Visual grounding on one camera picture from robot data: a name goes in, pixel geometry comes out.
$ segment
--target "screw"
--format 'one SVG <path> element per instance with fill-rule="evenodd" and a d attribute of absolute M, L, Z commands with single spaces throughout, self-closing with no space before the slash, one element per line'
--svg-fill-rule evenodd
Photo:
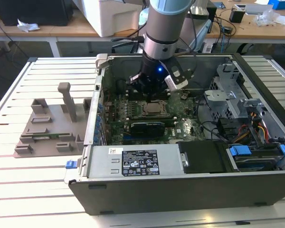
<path fill-rule="evenodd" d="M 181 163 L 182 163 L 183 167 L 188 167 L 188 165 L 189 165 L 188 162 L 185 160 L 182 160 Z"/>

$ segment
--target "green circuit board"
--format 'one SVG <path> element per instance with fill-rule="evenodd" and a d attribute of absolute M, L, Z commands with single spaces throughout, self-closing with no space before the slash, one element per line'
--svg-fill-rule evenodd
<path fill-rule="evenodd" d="M 196 120 L 196 103 L 189 93 L 171 93 L 167 100 L 130 101 L 117 97 L 110 106 L 113 117 L 107 118 L 112 145 L 174 144 L 178 141 L 205 140 L 203 129 Z M 156 138 L 133 138 L 131 124 L 160 122 L 164 135 Z"/>

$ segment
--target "robotic arm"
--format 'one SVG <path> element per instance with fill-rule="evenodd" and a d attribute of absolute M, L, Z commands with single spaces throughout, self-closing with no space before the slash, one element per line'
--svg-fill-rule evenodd
<path fill-rule="evenodd" d="M 192 0 L 119 1 L 140 5 L 150 3 L 141 70 L 130 78 L 131 85 L 149 98 L 162 92 L 167 85 L 171 91 L 185 87 L 193 72 L 190 69 L 184 71 L 174 53 Z"/>

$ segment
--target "warning label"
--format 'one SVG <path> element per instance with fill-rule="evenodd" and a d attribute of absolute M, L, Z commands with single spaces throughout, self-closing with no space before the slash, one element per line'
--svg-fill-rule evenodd
<path fill-rule="evenodd" d="M 122 175 L 159 175 L 157 151 L 123 151 Z"/>

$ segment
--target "floor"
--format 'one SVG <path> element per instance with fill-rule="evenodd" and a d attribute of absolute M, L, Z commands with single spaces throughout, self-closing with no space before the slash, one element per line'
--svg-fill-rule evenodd
<path fill-rule="evenodd" d="M 17 44 L 29 57 L 52 57 L 52 52 L 47 42 L 20 42 Z M 86 42 L 59 43 L 64 57 L 88 57 L 96 56 L 99 53 L 110 53 L 112 45 L 114 44 L 111 42 L 93 43 L 93 53 L 89 53 Z M 238 46 L 238 44 L 230 45 L 227 52 L 235 52 Z M 130 49 L 130 47 L 123 47 L 117 49 L 116 52 L 129 53 Z M 217 47 L 214 52 L 220 52 L 220 47 Z M 257 44 L 251 47 L 246 55 L 271 55 L 285 69 L 285 48 L 282 45 Z M 27 58 L 16 45 L 11 46 L 9 53 L 0 56 L 0 100 L 21 71 L 21 65 L 25 65 L 26 61 Z"/>

